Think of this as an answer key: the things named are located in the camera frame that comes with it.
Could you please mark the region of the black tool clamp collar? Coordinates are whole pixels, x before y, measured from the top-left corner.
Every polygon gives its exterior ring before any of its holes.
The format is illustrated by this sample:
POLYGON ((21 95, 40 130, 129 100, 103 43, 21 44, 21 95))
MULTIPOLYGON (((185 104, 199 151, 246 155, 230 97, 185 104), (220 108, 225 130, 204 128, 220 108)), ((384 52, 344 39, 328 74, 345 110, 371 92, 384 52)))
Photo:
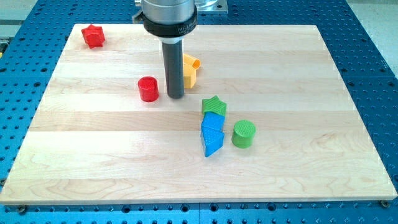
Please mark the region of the black tool clamp collar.
POLYGON ((142 14, 143 25, 146 31, 150 34, 161 38, 177 38, 183 37, 191 33, 197 26, 197 8, 194 7, 193 15, 185 22, 178 24, 159 24, 151 21, 142 14))

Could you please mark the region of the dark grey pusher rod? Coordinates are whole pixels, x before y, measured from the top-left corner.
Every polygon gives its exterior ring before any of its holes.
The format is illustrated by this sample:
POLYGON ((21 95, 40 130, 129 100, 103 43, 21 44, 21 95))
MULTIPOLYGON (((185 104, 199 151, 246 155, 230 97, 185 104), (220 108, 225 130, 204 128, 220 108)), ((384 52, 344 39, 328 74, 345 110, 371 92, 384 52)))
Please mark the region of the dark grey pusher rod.
POLYGON ((184 96, 183 80, 183 45, 182 41, 175 44, 162 43, 162 54, 165 67, 167 94, 173 99, 184 96))

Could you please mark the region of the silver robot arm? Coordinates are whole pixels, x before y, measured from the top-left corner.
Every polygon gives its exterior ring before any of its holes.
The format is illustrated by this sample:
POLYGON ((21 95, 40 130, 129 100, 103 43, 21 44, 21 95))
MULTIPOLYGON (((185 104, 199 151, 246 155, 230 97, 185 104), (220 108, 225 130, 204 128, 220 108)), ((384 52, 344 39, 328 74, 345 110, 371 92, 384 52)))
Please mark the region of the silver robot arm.
POLYGON ((167 94, 179 99, 184 95, 182 40, 197 26, 195 2, 143 0, 141 10, 144 28, 162 43, 167 94))

